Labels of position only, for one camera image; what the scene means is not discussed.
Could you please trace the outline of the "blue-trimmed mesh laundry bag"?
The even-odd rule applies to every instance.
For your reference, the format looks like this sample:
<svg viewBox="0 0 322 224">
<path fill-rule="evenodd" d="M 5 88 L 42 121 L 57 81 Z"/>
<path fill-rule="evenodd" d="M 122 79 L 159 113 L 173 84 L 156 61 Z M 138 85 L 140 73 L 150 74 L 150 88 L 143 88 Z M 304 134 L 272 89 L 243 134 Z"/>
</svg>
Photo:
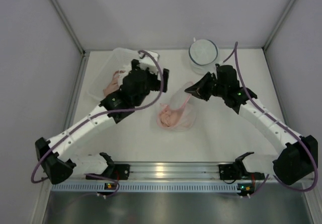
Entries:
<svg viewBox="0 0 322 224">
<path fill-rule="evenodd" d="M 217 45 L 208 39 L 194 38 L 194 42 L 188 49 L 190 65 L 197 74 L 213 72 L 219 62 L 219 49 Z"/>
</svg>

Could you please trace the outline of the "pink-trimmed mesh laundry bag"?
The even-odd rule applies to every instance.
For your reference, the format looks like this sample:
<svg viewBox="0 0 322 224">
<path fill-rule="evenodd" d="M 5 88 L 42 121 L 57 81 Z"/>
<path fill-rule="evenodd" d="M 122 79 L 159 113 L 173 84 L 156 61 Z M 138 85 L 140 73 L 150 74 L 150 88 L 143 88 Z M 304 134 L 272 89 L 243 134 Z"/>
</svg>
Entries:
<svg viewBox="0 0 322 224">
<path fill-rule="evenodd" d="M 154 105 L 155 123 L 160 129 L 187 131 L 193 126 L 196 109 L 190 100 L 192 95 L 185 92 L 192 85 L 192 81 L 186 82 L 176 92 L 162 96 Z"/>
</svg>

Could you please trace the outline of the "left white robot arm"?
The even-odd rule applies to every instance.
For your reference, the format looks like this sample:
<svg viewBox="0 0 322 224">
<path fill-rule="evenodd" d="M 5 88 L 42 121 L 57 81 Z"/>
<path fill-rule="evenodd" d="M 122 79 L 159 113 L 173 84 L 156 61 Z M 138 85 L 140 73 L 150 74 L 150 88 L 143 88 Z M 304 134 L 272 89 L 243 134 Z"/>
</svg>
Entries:
<svg viewBox="0 0 322 224">
<path fill-rule="evenodd" d="M 90 143 L 91 138 L 127 118 L 132 113 L 150 107 L 143 105 L 150 92 L 165 93 L 170 71 L 159 65 L 146 65 L 143 59 L 133 59 L 112 75 L 105 97 L 78 123 L 64 132 L 35 142 L 38 164 L 51 184 L 60 184 L 72 176 L 85 175 L 87 179 L 111 178 L 115 163 L 105 152 L 83 157 L 76 151 Z"/>
</svg>

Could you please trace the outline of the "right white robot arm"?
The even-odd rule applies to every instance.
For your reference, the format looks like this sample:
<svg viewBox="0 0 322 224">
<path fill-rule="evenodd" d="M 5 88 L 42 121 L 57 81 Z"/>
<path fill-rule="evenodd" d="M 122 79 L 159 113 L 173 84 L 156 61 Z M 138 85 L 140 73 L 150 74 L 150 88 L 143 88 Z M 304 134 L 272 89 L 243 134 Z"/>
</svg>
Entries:
<svg viewBox="0 0 322 224">
<path fill-rule="evenodd" d="M 221 98 L 238 116 L 247 120 L 273 146 L 276 154 L 247 152 L 234 163 L 240 175 L 268 174 L 290 186 L 311 173 L 317 172 L 318 143 L 291 130 L 270 113 L 250 89 L 243 88 L 237 70 L 231 65 L 217 65 L 216 73 L 208 72 L 200 81 L 185 89 L 193 97 L 208 101 Z"/>
</svg>

